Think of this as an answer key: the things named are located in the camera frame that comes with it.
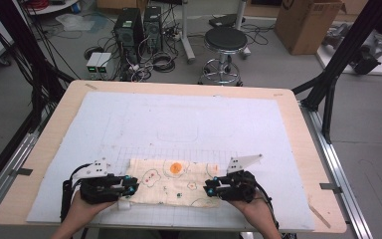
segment orange circle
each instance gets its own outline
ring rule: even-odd
[[[170,171],[173,173],[173,174],[177,174],[181,171],[182,169],[182,165],[181,163],[179,162],[175,162],[173,163],[171,166],[170,166]]]

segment wooden table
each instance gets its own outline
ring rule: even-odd
[[[75,81],[67,89],[23,165],[24,168],[33,169],[32,174],[29,176],[18,175],[0,205],[0,225],[31,225],[26,222],[26,218],[39,191],[41,180],[76,116],[84,96],[92,91],[180,96],[219,95],[277,101],[314,219],[314,232],[343,233],[346,231],[345,220],[333,192],[323,190],[319,186],[319,183],[329,181],[292,91],[95,81]]]

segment cloth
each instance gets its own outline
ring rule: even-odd
[[[213,163],[185,160],[132,159],[126,175],[138,178],[134,195],[123,200],[175,206],[218,207],[220,199],[208,197],[205,181],[217,176]]]

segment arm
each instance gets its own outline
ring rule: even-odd
[[[229,203],[244,214],[247,221],[263,235],[263,238],[281,239],[268,204],[263,199],[259,199],[262,197],[259,191],[256,194],[256,199],[250,203],[245,201],[229,201]]]
[[[67,218],[57,229],[51,239],[69,239],[80,229],[85,227],[102,210],[110,207],[115,202],[106,202],[96,205],[90,205],[82,200],[80,192],[74,195],[73,203]]]

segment stool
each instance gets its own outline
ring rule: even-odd
[[[241,87],[240,70],[232,63],[231,55],[242,52],[247,42],[246,35],[234,28],[217,27],[209,30],[204,36],[204,44],[209,50],[219,53],[220,57],[204,65],[198,84],[203,85],[203,79],[222,85],[237,81],[236,85]]]

